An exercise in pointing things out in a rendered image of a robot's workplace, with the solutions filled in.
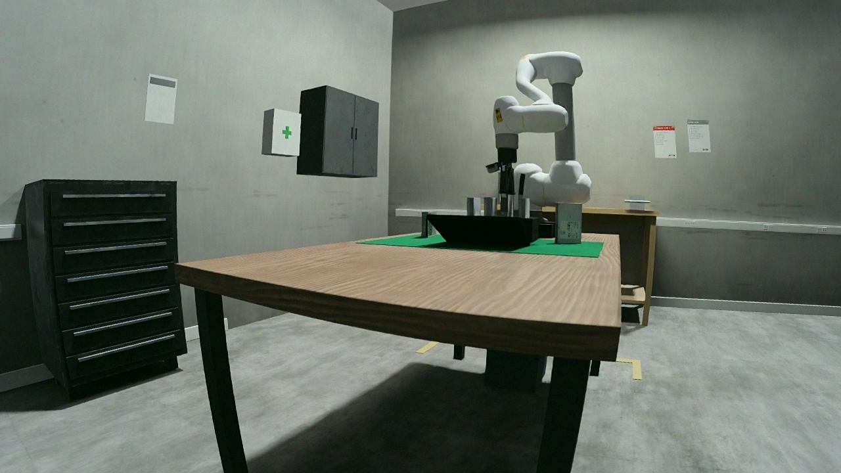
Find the black-framed status display screen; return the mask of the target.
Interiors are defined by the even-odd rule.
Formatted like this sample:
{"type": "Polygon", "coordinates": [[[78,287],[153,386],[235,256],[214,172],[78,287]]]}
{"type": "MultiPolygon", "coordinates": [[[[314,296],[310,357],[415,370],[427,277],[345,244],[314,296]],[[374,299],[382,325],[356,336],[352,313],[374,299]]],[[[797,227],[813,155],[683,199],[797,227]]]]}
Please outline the black-framed status display screen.
{"type": "Polygon", "coordinates": [[[446,242],[530,245],[520,217],[427,214],[426,218],[446,242]]]}

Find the green mat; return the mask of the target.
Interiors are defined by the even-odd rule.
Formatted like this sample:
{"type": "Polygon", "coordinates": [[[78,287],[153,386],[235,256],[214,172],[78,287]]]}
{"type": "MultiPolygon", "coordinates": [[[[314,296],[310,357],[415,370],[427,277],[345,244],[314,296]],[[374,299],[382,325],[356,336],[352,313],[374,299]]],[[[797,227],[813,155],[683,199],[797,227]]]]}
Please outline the green mat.
{"type": "Polygon", "coordinates": [[[482,252],[505,252],[506,254],[540,254],[552,256],[576,256],[598,258],[603,242],[581,242],[581,244],[539,244],[535,246],[518,246],[504,244],[480,244],[465,242],[446,242],[442,235],[421,238],[421,234],[384,238],[379,240],[364,240],[358,244],[377,244],[388,246],[418,246],[418,248],[439,248],[450,250],[472,250],[482,252]],[[558,254],[558,255],[557,255],[558,254]]]}

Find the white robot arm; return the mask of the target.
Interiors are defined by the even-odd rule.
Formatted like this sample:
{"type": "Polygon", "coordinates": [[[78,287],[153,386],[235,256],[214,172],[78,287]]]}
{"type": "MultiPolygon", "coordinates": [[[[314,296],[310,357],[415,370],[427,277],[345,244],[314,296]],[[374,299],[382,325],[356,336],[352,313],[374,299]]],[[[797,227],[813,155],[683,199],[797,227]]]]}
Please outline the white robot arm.
{"type": "Polygon", "coordinates": [[[524,56],[516,67],[516,86],[535,104],[519,106],[512,96],[495,100],[493,126],[497,149],[517,150],[518,133],[555,133],[555,162],[549,174],[535,164],[520,164],[514,170],[514,210],[518,209],[518,198],[529,198],[530,217],[538,217],[539,223],[549,222],[539,212],[543,207],[555,207],[556,202],[584,204],[591,200],[591,179],[583,174],[576,161],[572,87],[583,73],[580,62],[581,58],[572,52],[524,56]],[[547,94],[531,84],[535,79],[549,79],[554,104],[547,94]]]}

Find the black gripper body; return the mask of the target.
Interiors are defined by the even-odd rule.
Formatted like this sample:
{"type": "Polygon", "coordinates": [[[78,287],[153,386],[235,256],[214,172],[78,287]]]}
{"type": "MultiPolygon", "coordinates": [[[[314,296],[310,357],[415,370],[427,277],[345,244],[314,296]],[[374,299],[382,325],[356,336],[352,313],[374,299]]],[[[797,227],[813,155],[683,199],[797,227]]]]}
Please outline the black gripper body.
{"type": "Polygon", "coordinates": [[[512,168],[512,164],[517,163],[517,150],[513,148],[499,148],[497,149],[497,162],[502,162],[503,166],[508,166],[507,175],[509,174],[509,168],[512,168]]]}

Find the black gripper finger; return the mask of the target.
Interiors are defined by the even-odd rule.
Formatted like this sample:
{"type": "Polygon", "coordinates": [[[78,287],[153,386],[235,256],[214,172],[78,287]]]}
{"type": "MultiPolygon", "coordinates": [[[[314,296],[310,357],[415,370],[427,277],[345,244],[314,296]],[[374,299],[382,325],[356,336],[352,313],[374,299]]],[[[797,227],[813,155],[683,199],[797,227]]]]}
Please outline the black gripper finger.
{"type": "MultiPolygon", "coordinates": [[[[514,174],[514,168],[512,169],[511,178],[509,179],[509,188],[508,188],[508,193],[507,194],[516,194],[515,193],[516,191],[514,191],[514,177],[513,177],[513,174],[514,174]]],[[[513,195],[513,211],[514,211],[514,195],[513,195]]]]}
{"type": "Polygon", "coordinates": [[[508,187],[509,187],[509,179],[511,178],[512,168],[509,168],[509,174],[507,175],[507,165],[501,166],[501,188],[499,188],[499,194],[501,194],[501,212],[508,212],[508,187]],[[504,171],[504,173],[503,173],[504,171]]]}

